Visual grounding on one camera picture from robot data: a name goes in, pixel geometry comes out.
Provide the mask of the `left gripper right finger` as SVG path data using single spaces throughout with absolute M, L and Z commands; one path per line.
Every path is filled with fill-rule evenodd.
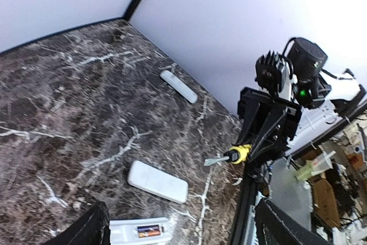
M 259 244 L 322 245 L 321 236 L 305 229 L 269 199 L 255 207 L 256 235 Z

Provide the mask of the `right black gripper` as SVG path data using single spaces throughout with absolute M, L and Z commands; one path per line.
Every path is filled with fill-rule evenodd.
M 292 139 L 302 116 L 302 106 L 265 92 L 245 87 L 240 92 L 237 114 L 242 127 L 232 146 L 250 144 L 248 163 L 261 165 L 276 160 Z

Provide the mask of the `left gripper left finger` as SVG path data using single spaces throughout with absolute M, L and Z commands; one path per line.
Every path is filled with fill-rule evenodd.
M 98 201 L 65 231 L 44 245 L 110 245 L 110 214 L 105 202 Z

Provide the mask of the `white remote with display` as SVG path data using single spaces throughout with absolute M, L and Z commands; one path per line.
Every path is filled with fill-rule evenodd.
M 110 221 L 111 244 L 156 244 L 173 238 L 170 221 L 165 217 Z

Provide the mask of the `yellow handled screwdriver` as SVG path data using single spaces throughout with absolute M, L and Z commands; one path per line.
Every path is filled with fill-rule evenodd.
M 204 161 L 204 166 L 211 166 L 219 162 L 239 164 L 245 162 L 251 151 L 251 145 L 232 146 L 222 157 L 208 158 Z

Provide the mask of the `orange AAA battery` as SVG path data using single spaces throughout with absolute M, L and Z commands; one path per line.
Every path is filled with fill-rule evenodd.
M 139 238 L 148 238 L 148 237 L 160 236 L 160 235 L 161 235 L 160 231 L 147 231 L 147 232 L 138 233 Z

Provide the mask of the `purple AAA battery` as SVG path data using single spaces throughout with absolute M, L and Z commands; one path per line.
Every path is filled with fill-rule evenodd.
M 146 225 L 137 227 L 138 232 L 147 232 L 147 231 L 160 231 L 159 225 Z

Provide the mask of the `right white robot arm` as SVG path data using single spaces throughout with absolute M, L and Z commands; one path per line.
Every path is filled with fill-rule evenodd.
M 269 51 L 256 60 L 258 88 L 240 92 L 242 128 L 233 144 L 250 145 L 246 162 L 276 160 L 356 109 L 366 89 L 349 69 L 325 70 L 327 59 L 316 43 L 292 37 L 282 53 Z

